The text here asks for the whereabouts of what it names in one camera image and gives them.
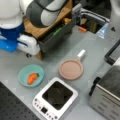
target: frying pan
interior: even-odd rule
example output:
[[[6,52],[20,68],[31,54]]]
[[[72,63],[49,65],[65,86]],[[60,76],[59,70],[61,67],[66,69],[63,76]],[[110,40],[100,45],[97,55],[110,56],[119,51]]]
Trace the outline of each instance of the frying pan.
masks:
[[[85,55],[85,50],[82,50],[76,59],[63,61],[59,66],[59,74],[66,80],[76,80],[83,73],[83,65],[81,59]]]

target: white appliance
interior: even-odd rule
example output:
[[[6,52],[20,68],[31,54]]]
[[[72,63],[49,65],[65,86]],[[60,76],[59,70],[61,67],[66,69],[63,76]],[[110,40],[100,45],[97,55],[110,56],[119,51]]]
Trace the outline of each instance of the white appliance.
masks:
[[[59,78],[53,78],[34,98],[34,108],[47,120],[58,120],[78,96]]]

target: food on plate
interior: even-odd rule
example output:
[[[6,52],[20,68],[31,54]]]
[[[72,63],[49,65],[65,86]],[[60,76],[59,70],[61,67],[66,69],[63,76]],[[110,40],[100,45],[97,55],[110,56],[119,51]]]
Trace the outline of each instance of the food on plate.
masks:
[[[28,76],[28,80],[27,80],[27,83],[28,85],[31,85],[34,83],[34,81],[39,77],[39,74],[38,73],[31,73],[29,76]]]

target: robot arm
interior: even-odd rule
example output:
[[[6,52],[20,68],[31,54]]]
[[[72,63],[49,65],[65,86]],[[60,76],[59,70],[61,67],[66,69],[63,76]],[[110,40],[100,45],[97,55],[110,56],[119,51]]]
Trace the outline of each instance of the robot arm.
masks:
[[[35,27],[52,25],[69,0],[20,0],[25,16]]]

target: pan handle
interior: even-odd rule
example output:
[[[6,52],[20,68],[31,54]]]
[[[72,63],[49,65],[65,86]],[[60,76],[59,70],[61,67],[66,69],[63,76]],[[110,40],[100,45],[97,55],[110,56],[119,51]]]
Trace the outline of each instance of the pan handle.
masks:
[[[77,55],[77,57],[78,57],[79,60],[82,60],[82,58],[83,58],[84,55],[85,55],[85,52],[86,52],[86,51],[85,51],[84,49],[80,51],[80,53]]]
[[[108,53],[105,55],[104,60],[110,64],[113,65],[115,63],[115,60],[110,57],[110,55],[115,51],[115,49],[120,45],[120,40],[116,42],[116,44],[108,51]]]

